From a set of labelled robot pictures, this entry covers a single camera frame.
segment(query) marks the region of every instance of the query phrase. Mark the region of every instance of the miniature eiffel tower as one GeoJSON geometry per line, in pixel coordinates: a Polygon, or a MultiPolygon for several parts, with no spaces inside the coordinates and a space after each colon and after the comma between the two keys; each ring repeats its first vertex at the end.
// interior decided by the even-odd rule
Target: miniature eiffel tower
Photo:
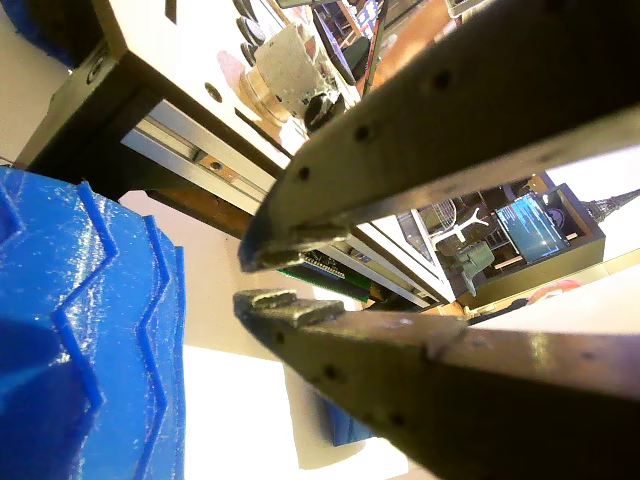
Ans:
{"type": "Polygon", "coordinates": [[[593,200],[591,202],[582,202],[582,204],[596,222],[602,223],[604,219],[613,212],[620,210],[624,205],[637,197],[640,197],[640,189],[622,195],[616,195],[606,200],[593,200]]]}

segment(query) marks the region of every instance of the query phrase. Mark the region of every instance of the monitor screen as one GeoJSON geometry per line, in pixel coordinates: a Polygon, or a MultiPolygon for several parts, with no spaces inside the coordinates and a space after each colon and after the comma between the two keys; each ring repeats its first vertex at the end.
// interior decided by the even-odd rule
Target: monitor screen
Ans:
{"type": "Polygon", "coordinates": [[[496,215],[527,263],[553,255],[569,245],[533,193],[496,210],[496,215]]]}

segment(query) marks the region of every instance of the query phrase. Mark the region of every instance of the blue tire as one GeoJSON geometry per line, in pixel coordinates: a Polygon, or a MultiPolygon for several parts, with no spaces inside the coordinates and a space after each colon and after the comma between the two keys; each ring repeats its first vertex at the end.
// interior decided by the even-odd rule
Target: blue tire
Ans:
{"type": "Polygon", "coordinates": [[[179,479],[184,260],[88,184],[0,168],[0,478],[179,479]]]}

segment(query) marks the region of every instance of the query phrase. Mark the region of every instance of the screw hole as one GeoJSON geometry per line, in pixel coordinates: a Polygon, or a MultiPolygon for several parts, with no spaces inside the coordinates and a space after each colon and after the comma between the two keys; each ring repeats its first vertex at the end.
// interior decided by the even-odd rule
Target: screw hole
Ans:
{"type": "Polygon", "coordinates": [[[364,142],[365,140],[369,139],[370,136],[371,136],[371,131],[369,130],[369,127],[367,127],[366,125],[362,125],[356,128],[356,131],[354,133],[354,138],[356,139],[356,142],[364,142]]]}
{"type": "Polygon", "coordinates": [[[302,167],[298,172],[298,178],[303,182],[305,182],[309,179],[310,174],[311,174],[311,170],[309,170],[309,167],[302,167]]]}
{"type": "Polygon", "coordinates": [[[220,95],[220,92],[216,87],[207,82],[204,84],[204,88],[207,90],[207,93],[211,98],[213,98],[218,103],[222,103],[222,95],[220,95]]]}
{"type": "Polygon", "coordinates": [[[452,77],[449,70],[443,70],[433,77],[433,86],[438,90],[446,90],[451,84],[452,77]]]}
{"type": "Polygon", "coordinates": [[[327,365],[324,367],[324,375],[329,380],[335,380],[338,378],[338,370],[333,365],[327,365]]]}
{"type": "Polygon", "coordinates": [[[405,423],[404,422],[404,417],[399,413],[394,413],[393,415],[389,415],[389,420],[396,427],[403,427],[404,423],[405,423]]]}

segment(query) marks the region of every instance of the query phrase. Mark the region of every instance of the wall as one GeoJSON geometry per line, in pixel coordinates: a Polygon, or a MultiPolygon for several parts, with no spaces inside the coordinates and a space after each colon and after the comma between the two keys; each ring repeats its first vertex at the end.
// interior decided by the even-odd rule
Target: wall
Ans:
{"type": "Polygon", "coordinates": [[[2,7],[0,65],[0,157],[13,161],[69,73],[64,65],[16,35],[2,7]]]}

